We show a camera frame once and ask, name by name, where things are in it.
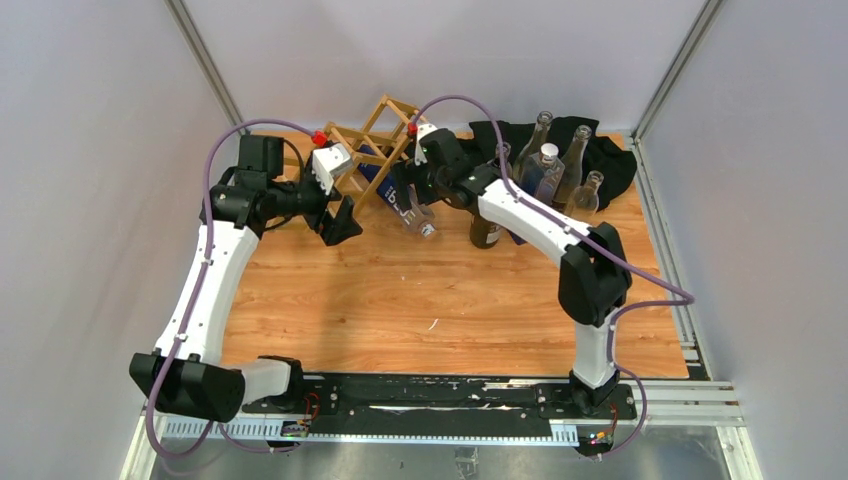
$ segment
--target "metal frame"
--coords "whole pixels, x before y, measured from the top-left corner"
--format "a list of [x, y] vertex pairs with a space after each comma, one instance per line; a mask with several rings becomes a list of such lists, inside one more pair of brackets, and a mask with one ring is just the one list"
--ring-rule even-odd
[[191, 53], [194, 54], [197, 64], [203, 71], [203, 75], [206, 76], [206, 80], [209, 82], [212, 92], [215, 93], [215, 98], [218, 99], [218, 103], [221, 105], [224, 115], [227, 116], [227, 120], [232, 125], [238, 125], [244, 122], [238, 105], [236, 105], [233, 96], [227, 89], [227, 85], [224, 83], [218, 67], [215, 66], [215, 62], [212, 60], [206, 44], [203, 43], [203, 38], [200, 36], [194, 20], [192, 20], [185, 2], [183, 0], [165, 0], [165, 5], [168, 6], [168, 10], [171, 11], [174, 21], [177, 22], [177, 27], [179, 27], [180, 32], [185, 37]]
[[[642, 203], [642, 211], [645, 214], [648, 233], [653, 240], [654, 255], [657, 257], [660, 273], [672, 283], [685, 288], [685, 282], [682, 281], [676, 262], [674, 261], [677, 257], [674, 251], [674, 244], [669, 237], [668, 222], [662, 213], [662, 209], [659, 208], [660, 201], [653, 188], [653, 182], [651, 180], [653, 177], [651, 176], [650, 167], [645, 162], [641, 141], [636, 140], [633, 142], [631, 150], [636, 157], [637, 190], [639, 191], [639, 197]], [[695, 314], [692, 309], [689, 306], [677, 306], [672, 307], [671, 311], [687, 367], [691, 371], [694, 367], [703, 366], [706, 370], [707, 377], [712, 378], [709, 360], [703, 355], [702, 344], [699, 343], [703, 339], [703, 336], [699, 335], [700, 329], [694, 320]]]
[[744, 427], [716, 428], [721, 451], [724, 453], [724, 463], [733, 480], [762, 480], [757, 457], [748, 437], [748, 429]]
[[654, 92], [653, 98], [651, 98], [651, 101], [648, 103], [648, 107], [642, 114], [642, 118], [639, 119], [636, 130], [633, 132], [633, 138], [641, 139], [648, 133], [654, 119], [656, 119], [660, 107], [665, 102], [665, 99], [675, 82], [677, 82], [677, 77], [680, 75], [680, 72], [683, 71], [683, 67], [686, 66], [689, 58], [692, 57], [692, 54], [701, 42], [704, 34], [709, 29], [716, 13], [718, 13], [719, 7], [721, 7], [723, 3], [724, 0], [706, 0], [700, 13], [698, 13], [698, 17], [695, 19], [695, 23], [693, 23], [692, 28], [689, 29], [686, 39], [680, 46], [680, 50], [677, 51], [677, 55], [675, 55], [668, 71], [666, 71], [665, 76], [660, 82], [657, 91]]
[[[168, 418], [165, 415], [157, 415], [153, 420], [158, 439], [162, 439], [161, 432], [167, 428], [167, 425]], [[149, 480], [155, 464], [156, 452], [147, 441], [147, 434], [144, 429], [144, 411], [142, 410], [138, 422], [136, 422], [132, 443], [124, 459], [124, 466], [121, 468], [121, 475], [118, 478], [121, 480]]]

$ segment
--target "gray wall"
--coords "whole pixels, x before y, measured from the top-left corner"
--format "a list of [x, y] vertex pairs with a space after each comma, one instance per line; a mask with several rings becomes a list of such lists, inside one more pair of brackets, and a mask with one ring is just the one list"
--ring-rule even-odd
[[[703, 0], [186, 3], [245, 118], [353, 126], [383, 93], [466, 93], [501, 118], [549, 109], [609, 130], [636, 126]], [[430, 118], [481, 114], [453, 103]]]
[[729, 0], [645, 141], [768, 479], [845, 478], [848, 3]]
[[114, 479], [226, 126], [164, 3], [0, 6], [0, 477]]

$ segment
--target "glass bottle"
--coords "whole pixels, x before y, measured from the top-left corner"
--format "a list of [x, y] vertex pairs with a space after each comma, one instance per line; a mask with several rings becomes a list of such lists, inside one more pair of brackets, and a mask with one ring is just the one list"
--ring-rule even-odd
[[[512, 174], [512, 165], [509, 164], [509, 154], [512, 147], [509, 143], [504, 142], [502, 146], [495, 145], [495, 156], [489, 163], [500, 170], [500, 152], [503, 151], [504, 158], [507, 160], [506, 171], [507, 175]], [[503, 233], [503, 227], [497, 223], [490, 222], [480, 215], [471, 217], [471, 230], [468, 233], [471, 243], [477, 248], [492, 248], [498, 243]]]
[[471, 230], [468, 238], [477, 248], [492, 248], [498, 243], [503, 233], [503, 228], [497, 223], [490, 222], [479, 213], [471, 217]]
[[539, 112], [539, 115], [536, 117], [536, 128], [533, 129], [533, 136], [530, 137], [530, 141], [527, 142], [527, 145], [524, 145], [524, 148], [522, 148], [521, 152], [518, 153], [515, 163], [512, 164], [512, 181], [515, 183], [518, 183], [521, 179], [521, 175], [524, 172], [524, 166], [527, 163], [527, 159], [530, 158], [530, 155], [539, 153], [542, 145], [548, 140], [548, 132], [551, 129], [551, 122], [553, 122], [553, 120], [553, 113], [548, 111]]
[[542, 145], [539, 153], [527, 159], [518, 184], [522, 190], [545, 205], [551, 204], [562, 177], [563, 165], [557, 158], [558, 153], [559, 149], [553, 143]]
[[586, 183], [572, 190], [568, 197], [565, 215], [589, 223], [589, 219], [598, 211], [598, 188], [603, 182], [604, 174], [597, 170], [589, 172]]
[[[380, 171], [380, 167], [365, 163], [360, 163], [357, 166], [357, 169], [369, 182], [374, 180], [374, 177], [377, 176], [377, 172]], [[396, 185], [391, 176], [386, 176], [386, 178], [383, 179], [377, 187], [377, 195], [379, 195], [392, 212], [400, 218], [407, 231], [419, 233], [425, 238], [429, 237], [436, 231], [436, 227], [433, 225], [433, 220], [435, 220], [436, 215], [430, 207], [420, 205], [418, 203], [418, 198], [415, 195], [414, 189], [409, 188], [409, 202], [412, 204], [412, 208], [409, 210], [403, 210], [400, 208], [397, 200]]]
[[512, 165], [509, 163], [509, 154], [512, 153], [512, 146], [509, 142], [504, 142], [501, 144], [502, 146], [499, 148], [498, 145], [495, 145], [495, 156], [489, 160], [491, 165], [494, 165], [495, 168], [500, 171], [501, 168], [501, 157], [500, 151], [503, 150], [504, 159], [506, 159], [506, 173], [512, 178]]
[[591, 137], [591, 128], [586, 125], [577, 127], [571, 145], [568, 146], [568, 150], [560, 159], [564, 170], [551, 203], [555, 210], [565, 211], [569, 195], [583, 181], [583, 153], [586, 151], [586, 144], [589, 143]]

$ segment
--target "wooden table surface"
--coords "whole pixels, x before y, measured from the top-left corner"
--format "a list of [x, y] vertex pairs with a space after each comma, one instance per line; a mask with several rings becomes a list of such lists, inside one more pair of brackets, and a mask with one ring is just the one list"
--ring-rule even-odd
[[[286, 136], [310, 150], [305, 135]], [[357, 218], [365, 232], [335, 247], [301, 219], [266, 233], [239, 285], [223, 363], [280, 355], [308, 371], [568, 374], [574, 326], [557, 301], [558, 267], [506, 234], [479, 250], [467, 212], [432, 207], [438, 233], [427, 239], [379, 198]], [[598, 219], [618, 229], [631, 263], [658, 274], [635, 185]], [[628, 302], [662, 298], [634, 276]], [[616, 345], [619, 363], [639, 375], [687, 376], [668, 308], [627, 314]]]

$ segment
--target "purple cable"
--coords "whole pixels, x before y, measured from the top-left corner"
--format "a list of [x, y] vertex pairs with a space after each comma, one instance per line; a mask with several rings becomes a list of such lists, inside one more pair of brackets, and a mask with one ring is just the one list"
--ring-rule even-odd
[[227, 453], [227, 450], [228, 450], [228, 447], [226, 445], [224, 445], [224, 448], [222, 448], [220, 452], [216, 453], [215, 456], [212, 457], [211, 459], [209, 459], [206, 463], [200, 465], [199, 467], [195, 467], [191, 470], [186, 470], [184, 472], [181, 472], [179, 470], [174, 470], [173, 468], [171, 468], [168, 465], [168, 462], [165, 461], [165, 460], [163, 460], [160, 465], [162, 466], [162, 470], [165, 470], [166, 472], [168, 472], [168, 475], [171, 475], [172, 477], [191, 477], [192, 475], [197, 475], [201, 471], [209, 468], [210, 465], [217, 462], [219, 458], [224, 456], [224, 454]]
[[[443, 102], [445, 100], [462, 100], [464, 102], [470, 103], [470, 104], [474, 105], [475, 107], [479, 108], [486, 115], [486, 117], [489, 119], [489, 121], [492, 123], [492, 128], [494, 128], [494, 130], [495, 130], [495, 138], [497, 139], [497, 142], [498, 142], [497, 145], [503, 145], [503, 143], [504, 143], [503, 142], [503, 136], [501, 135], [501, 130], [498, 127], [498, 122], [495, 120], [495, 116], [492, 114], [492, 112], [489, 111], [489, 109], [486, 108], [482, 103], [478, 102], [477, 100], [474, 100], [471, 97], [465, 96], [465, 95], [443, 95], [441, 97], [434, 98], [433, 100], [430, 100], [429, 102], [424, 104], [424, 106], [421, 107], [421, 109], [418, 110], [418, 112], [415, 115], [413, 115], [413, 117], [409, 120], [409, 122], [412, 123], [412, 124], [417, 124], [418, 119], [421, 117], [421, 115], [424, 113], [425, 110], [427, 110], [428, 108], [432, 107], [433, 105], [440, 103], [440, 102]], [[654, 306], [689, 305], [689, 304], [691, 304], [692, 302], [695, 301], [695, 297], [692, 294], [690, 294], [689, 292], [687, 292], [686, 290], [683, 290], [682, 288], [680, 288], [676, 285], [672, 285], [672, 284], [666, 282], [665, 280], [663, 280], [661, 278], [657, 278], [657, 277], [655, 277], [655, 276], [653, 276], [653, 275], [651, 275], [651, 274], [649, 274], [649, 273], [647, 273], [643, 270], [640, 270], [639, 268], [634, 267], [633, 265], [627, 263], [626, 261], [622, 260], [621, 258], [618, 258], [616, 255], [614, 255], [609, 250], [598, 245], [597, 242], [593, 241], [592, 239], [590, 239], [586, 235], [583, 235], [582, 233], [578, 232], [576, 229], [571, 228], [568, 224], [563, 222], [557, 215], [554, 215], [551, 212], [549, 212], [547, 209], [539, 207], [539, 206], [533, 204], [532, 202], [525, 200], [523, 198], [523, 196], [520, 195], [519, 192], [517, 192], [509, 182], [509, 174], [507, 173], [507, 163], [506, 163], [506, 158], [504, 158], [503, 149], [498, 148], [497, 151], [498, 151], [498, 157], [500, 159], [501, 179], [503, 180], [503, 183], [506, 186], [506, 190], [510, 193], [510, 195], [515, 197], [515, 199], [517, 201], [521, 202], [524, 206], [530, 208], [530, 210], [533, 210], [534, 212], [536, 212], [536, 213], [542, 215], [543, 217], [547, 218], [548, 220], [554, 222], [554, 224], [558, 225], [560, 228], [567, 229], [567, 232], [569, 234], [574, 235], [575, 237], [577, 237], [578, 240], [585, 242], [586, 245], [588, 245], [589, 247], [591, 247], [593, 250], [600, 253], [604, 257], [608, 258], [610, 261], [612, 261], [613, 263], [615, 263], [619, 267], [629, 271], [630, 273], [632, 273], [634, 275], [638, 275], [638, 276], [644, 278], [645, 280], [648, 280], [649, 282], [670, 291], [671, 293], [673, 293], [675, 295], [683, 297], [682, 299], [679, 299], [679, 300], [651, 300], [651, 301], [645, 301], [645, 302], [637, 302], [637, 303], [634, 303], [633, 305], [628, 305], [628, 306], [618, 310], [615, 314], [613, 314], [613, 316], [610, 318], [610, 332], [611, 333], [610, 333], [609, 338], [607, 340], [607, 357], [610, 359], [610, 361], [615, 362], [615, 357], [613, 355], [613, 346], [615, 344], [615, 340], [614, 340], [615, 325], [618, 323], [618, 320], [619, 320], [619, 318], [621, 318], [622, 315], [624, 315], [625, 313], [627, 313], [631, 310], [635, 310], [637, 308], [654, 307]], [[615, 367], [619, 371], [621, 371], [625, 375], [629, 376], [630, 378], [632, 378], [636, 382], [636, 385], [639, 387], [639, 392], [642, 395], [642, 411], [641, 411], [641, 414], [639, 416], [639, 421], [637, 422], [636, 428], [633, 430], [633, 432], [623, 442], [621, 442], [621, 444], [619, 444], [618, 446], [616, 446], [615, 448], [613, 448], [609, 452], [605, 453], [604, 456], [609, 456], [613, 453], [620, 452], [623, 448], [625, 448], [627, 445], [629, 445], [630, 442], [633, 441], [633, 439], [636, 437], [636, 435], [642, 430], [642, 427], [645, 425], [645, 419], [647, 417], [647, 412], [648, 412], [648, 398], [645, 394], [645, 385], [642, 383], [642, 379], [639, 378], [639, 376], [636, 375], [635, 373], [633, 373], [632, 371], [622, 367], [621, 365], [619, 365], [617, 363], [615, 364]]]
[[[183, 318], [180, 321], [180, 326], [177, 329], [177, 335], [181, 335], [186, 332], [188, 329], [188, 322], [191, 319], [191, 313], [194, 311], [194, 305], [197, 303], [197, 298], [200, 296], [200, 289], [203, 287], [203, 280], [206, 278], [206, 271], [209, 269], [209, 261], [212, 258], [212, 246], [215, 243], [215, 230], [214, 230], [214, 222], [209, 221], [212, 219], [212, 198], [210, 197], [210, 179], [209, 175], [212, 172], [212, 161], [215, 159], [215, 154], [218, 153], [218, 150], [221, 148], [221, 145], [230, 137], [230, 135], [238, 132], [243, 128], [247, 128], [253, 125], [259, 124], [270, 124], [270, 125], [280, 125], [283, 127], [292, 128], [294, 130], [298, 130], [303, 132], [310, 137], [313, 132], [301, 127], [300, 125], [294, 124], [292, 122], [288, 122], [286, 120], [276, 120], [271, 118], [260, 118], [257, 120], [248, 120], [246, 122], [240, 123], [221, 135], [218, 140], [215, 142], [215, 145], [209, 151], [209, 155], [206, 157], [206, 164], [203, 167], [203, 212], [206, 222], [206, 248], [203, 251], [204, 262], [200, 264], [200, 270], [197, 274], [197, 280], [194, 283], [194, 288], [191, 290], [191, 295], [189, 296], [188, 303], [186, 304], [185, 312], [183, 312]], [[184, 452], [169, 452], [162, 446], [162, 444], [156, 438], [156, 430], [153, 426], [153, 413], [156, 409], [156, 399], [159, 398], [159, 391], [162, 389], [162, 384], [165, 382], [165, 376], [168, 374], [168, 370], [171, 369], [171, 365], [174, 363], [174, 359], [177, 356], [177, 351], [180, 349], [180, 345], [182, 345], [182, 340], [179, 338], [174, 338], [174, 343], [171, 345], [171, 351], [168, 352], [168, 356], [165, 358], [165, 362], [162, 364], [162, 368], [159, 370], [159, 374], [156, 375], [156, 380], [153, 382], [153, 387], [150, 389], [150, 395], [148, 396], [147, 401], [147, 411], [144, 413], [144, 426], [147, 430], [147, 440], [150, 442], [150, 446], [153, 447], [153, 450], [156, 451], [157, 454], [169, 458], [169, 459], [178, 459], [184, 458], [188, 455], [194, 453], [200, 447], [200, 444], [206, 439], [206, 436], [209, 435], [209, 432], [212, 430], [212, 421], [206, 424], [206, 428], [203, 429], [203, 432], [200, 434], [200, 437], [197, 439], [197, 442], [192, 445], [188, 450]]]

